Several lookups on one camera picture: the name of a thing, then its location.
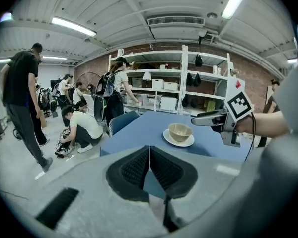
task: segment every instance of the ceiling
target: ceiling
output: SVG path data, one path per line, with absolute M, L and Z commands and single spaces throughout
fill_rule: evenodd
M 234 17 L 221 18 L 228 0 L 17 0 L 11 8 L 13 21 L 0 24 L 0 58 L 43 45 L 43 55 L 63 56 L 61 65 L 77 65 L 109 50 L 132 43 L 176 40 L 197 42 L 195 26 L 150 28 L 147 18 L 192 15 L 205 19 L 215 33 L 212 45 L 227 41 L 264 59 L 276 71 L 289 69 L 287 59 L 296 57 L 293 31 L 287 11 L 278 0 L 244 0 Z M 217 18 L 207 18 L 209 12 Z M 97 32 L 89 37 L 52 25 L 54 16 Z M 44 61 L 45 64 L 56 62 Z

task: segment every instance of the human hand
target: human hand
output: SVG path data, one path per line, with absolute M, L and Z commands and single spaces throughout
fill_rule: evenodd
M 245 118 L 243 118 L 242 120 L 239 120 L 237 122 L 237 125 L 236 125 L 236 131 L 238 133 L 243 133 L 243 132 L 246 132 L 246 133 L 250 133 L 252 134 L 253 132 L 253 120 L 252 120 L 252 117 L 251 116 L 246 116 Z
M 40 110 L 40 107 L 39 106 L 35 107 L 35 111 L 36 111 L 36 118 L 40 118 L 40 115 L 43 113 L 42 110 Z

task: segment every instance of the saucer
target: saucer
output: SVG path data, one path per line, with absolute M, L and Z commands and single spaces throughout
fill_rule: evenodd
M 167 140 L 170 144 L 173 144 L 173 145 L 176 145 L 176 146 L 179 146 L 179 147 L 188 147 L 190 145 L 193 145 L 194 143 L 194 137 L 193 135 L 190 135 L 188 137 L 187 140 L 185 140 L 184 142 L 178 142 L 178 141 L 175 141 L 171 136 L 170 136 L 170 132 L 169 132 L 169 129 L 166 129 L 164 132 L 163 132 L 163 137 L 165 140 Z

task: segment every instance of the floor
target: floor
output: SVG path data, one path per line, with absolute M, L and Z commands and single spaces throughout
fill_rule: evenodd
M 31 197 L 35 196 L 41 188 L 71 167 L 99 157 L 101 144 L 109 138 L 106 133 L 103 134 L 97 146 L 83 154 L 77 152 L 78 146 L 69 154 L 70 156 L 64 159 L 56 157 L 54 154 L 56 142 L 64 128 L 60 113 L 61 110 L 58 109 L 58 117 L 46 118 L 47 127 L 43 129 L 50 142 L 41 149 L 45 158 L 53 158 L 53 164 L 46 173 L 42 172 L 41 166 L 36 163 L 23 141 L 13 136 L 14 126 L 11 122 L 8 123 L 5 135 L 0 140 L 0 192 L 7 200 L 12 200 L 22 206 L 31 200 Z

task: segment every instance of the bowl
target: bowl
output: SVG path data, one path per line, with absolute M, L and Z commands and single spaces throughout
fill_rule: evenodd
M 170 136 L 178 142 L 184 142 L 193 134 L 192 129 L 181 123 L 173 123 L 169 125 Z

